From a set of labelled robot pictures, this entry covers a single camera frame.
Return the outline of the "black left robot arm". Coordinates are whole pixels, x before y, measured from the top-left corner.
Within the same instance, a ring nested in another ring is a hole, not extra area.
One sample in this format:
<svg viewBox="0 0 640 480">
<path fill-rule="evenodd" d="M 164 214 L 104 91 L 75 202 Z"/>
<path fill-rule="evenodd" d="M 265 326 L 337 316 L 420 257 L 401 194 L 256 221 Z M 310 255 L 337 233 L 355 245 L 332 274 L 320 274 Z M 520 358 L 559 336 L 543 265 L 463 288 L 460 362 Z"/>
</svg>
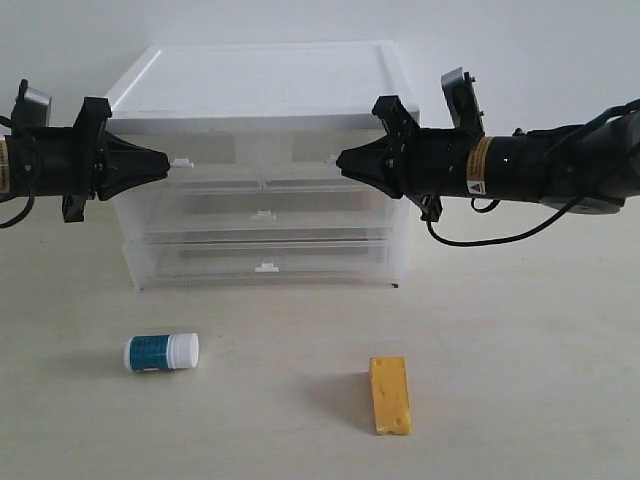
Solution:
<svg viewBox="0 0 640 480">
<path fill-rule="evenodd" d="M 84 220 L 86 203 L 109 200 L 151 182 L 163 180 L 168 156 L 125 141 L 107 131 L 112 116 L 107 99 L 84 99 L 70 127 L 44 124 L 43 105 L 16 99 L 11 116 L 1 119 L 10 133 L 1 138 L 1 201 L 25 198 L 9 228 L 31 212 L 38 197 L 59 197 L 66 223 Z"/>
</svg>

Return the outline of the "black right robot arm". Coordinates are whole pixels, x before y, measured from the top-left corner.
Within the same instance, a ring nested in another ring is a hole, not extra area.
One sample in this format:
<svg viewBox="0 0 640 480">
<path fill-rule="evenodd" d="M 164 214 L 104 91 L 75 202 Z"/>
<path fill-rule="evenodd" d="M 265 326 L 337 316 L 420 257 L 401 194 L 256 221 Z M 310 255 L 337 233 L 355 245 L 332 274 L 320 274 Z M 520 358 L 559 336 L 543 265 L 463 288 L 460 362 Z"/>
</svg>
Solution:
<svg viewBox="0 0 640 480">
<path fill-rule="evenodd" d="M 585 124 L 489 136 L 422 128 L 397 96 L 373 107 L 382 138 L 343 151 L 341 174 L 420 208 L 428 197 L 483 198 L 616 213 L 639 193 L 639 103 L 611 107 Z"/>
</svg>

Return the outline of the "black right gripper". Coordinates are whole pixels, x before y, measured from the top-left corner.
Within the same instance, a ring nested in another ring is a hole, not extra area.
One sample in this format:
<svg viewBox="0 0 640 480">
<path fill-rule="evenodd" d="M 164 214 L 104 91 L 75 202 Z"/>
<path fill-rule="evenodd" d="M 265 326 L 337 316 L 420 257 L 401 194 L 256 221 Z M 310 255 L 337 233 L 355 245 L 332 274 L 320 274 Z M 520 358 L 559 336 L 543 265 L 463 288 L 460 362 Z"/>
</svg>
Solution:
<svg viewBox="0 0 640 480">
<path fill-rule="evenodd" d="M 438 219 L 445 190 L 460 188 L 447 171 L 469 151 L 471 135 L 460 128 L 420 127 L 396 95 L 379 97 L 372 113 L 386 135 L 343 150 L 336 160 L 341 174 L 389 198 L 406 197 L 419 207 L 423 219 Z M 375 172 L 346 169 L 365 163 L 377 163 Z"/>
</svg>

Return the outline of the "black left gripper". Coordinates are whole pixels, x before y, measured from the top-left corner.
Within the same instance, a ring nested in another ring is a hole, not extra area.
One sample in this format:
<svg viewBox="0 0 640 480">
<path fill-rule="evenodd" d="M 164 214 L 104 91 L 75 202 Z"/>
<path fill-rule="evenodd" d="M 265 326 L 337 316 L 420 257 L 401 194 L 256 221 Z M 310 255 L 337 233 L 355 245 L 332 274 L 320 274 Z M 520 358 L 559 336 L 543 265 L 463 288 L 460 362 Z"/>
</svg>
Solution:
<svg viewBox="0 0 640 480">
<path fill-rule="evenodd" d="M 10 117 L 8 198 L 26 199 L 11 223 L 23 221 L 38 197 L 53 196 L 62 199 L 63 220 L 79 223 L 84 220 L 86 202 L 96 194 L 100 201 L 107 201 L 167 177 L 167 155 L 105 133 L 110 117 L 109 101 L 101 97 L 85 98 L 70 127 L 23 128 L 13 126 Z M 97 187 L 102 137 L 106 173 Z"/>
</svg>

